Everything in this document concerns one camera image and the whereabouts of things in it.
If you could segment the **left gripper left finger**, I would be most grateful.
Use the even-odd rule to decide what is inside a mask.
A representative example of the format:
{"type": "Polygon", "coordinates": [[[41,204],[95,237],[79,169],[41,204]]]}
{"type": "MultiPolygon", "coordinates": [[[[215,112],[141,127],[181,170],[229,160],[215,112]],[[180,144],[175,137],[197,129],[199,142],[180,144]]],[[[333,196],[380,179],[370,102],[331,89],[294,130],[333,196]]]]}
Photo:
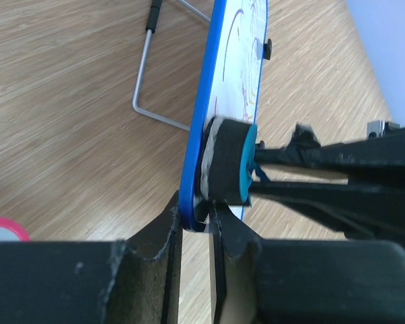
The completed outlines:
{"type": "Polygon", "coordinates": [[[177,323],[178,197],[127,240],[0,242],[0,323],[177,323]]]}

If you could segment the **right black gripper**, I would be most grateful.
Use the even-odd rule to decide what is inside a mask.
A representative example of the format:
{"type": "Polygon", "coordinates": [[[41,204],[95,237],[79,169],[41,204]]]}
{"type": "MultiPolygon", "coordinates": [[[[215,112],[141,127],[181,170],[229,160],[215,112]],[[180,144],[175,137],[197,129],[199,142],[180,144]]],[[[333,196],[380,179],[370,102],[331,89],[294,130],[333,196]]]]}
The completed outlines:
{"type": "MultiPolygon", "coordinates": [[[[313,129],[296,125],[288,145],[257,148],[255,162],[292,173],[373,184],[405,184],[405,128],[375,120],[367,139],[320,145],[313,129]]],[[[254,182],[253,196],[273,200],[347,237],[405,244],[405,190],[312,182],[254,182]]]]}

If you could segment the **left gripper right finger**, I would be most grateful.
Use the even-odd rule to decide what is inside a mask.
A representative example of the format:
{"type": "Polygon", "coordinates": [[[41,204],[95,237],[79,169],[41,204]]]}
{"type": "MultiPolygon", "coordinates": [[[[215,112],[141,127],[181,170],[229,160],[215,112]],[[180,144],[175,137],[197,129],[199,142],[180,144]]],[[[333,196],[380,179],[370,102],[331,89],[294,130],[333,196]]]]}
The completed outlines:
{"type": "Polygon", "coordinates": [[[264,239],[209,206],[214,323],[405,323],[405,249],[387,241],[264,239]]]}

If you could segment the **blue whiteboard eraser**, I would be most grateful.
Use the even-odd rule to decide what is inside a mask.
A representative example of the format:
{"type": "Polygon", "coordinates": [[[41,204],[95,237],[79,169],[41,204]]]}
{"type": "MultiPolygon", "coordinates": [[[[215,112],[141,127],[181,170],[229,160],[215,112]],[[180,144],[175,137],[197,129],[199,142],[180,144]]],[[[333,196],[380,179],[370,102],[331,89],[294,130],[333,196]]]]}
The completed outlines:
{"type": "Polygon", "coordinates": [[[205,201],[250,205],[255,169],[256,124],[222,116],[204,128],[195,175],[195,191],[205,201]]]}

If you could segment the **blue framed whiteboard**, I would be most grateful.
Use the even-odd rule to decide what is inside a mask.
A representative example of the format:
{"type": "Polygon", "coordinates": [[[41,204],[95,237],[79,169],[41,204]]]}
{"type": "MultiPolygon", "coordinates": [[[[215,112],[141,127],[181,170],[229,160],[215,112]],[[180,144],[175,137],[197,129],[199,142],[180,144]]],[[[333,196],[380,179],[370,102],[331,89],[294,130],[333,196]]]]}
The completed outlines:
{"type": "Polygon", "coordinates": [[[194,181],[206,122],[214,115],[256,119],[267,21],[267,1],[213,4],[178,194],[182,224],[188,231],[205,231],[205,218],[194,213],[199,202],[194,181]]]}

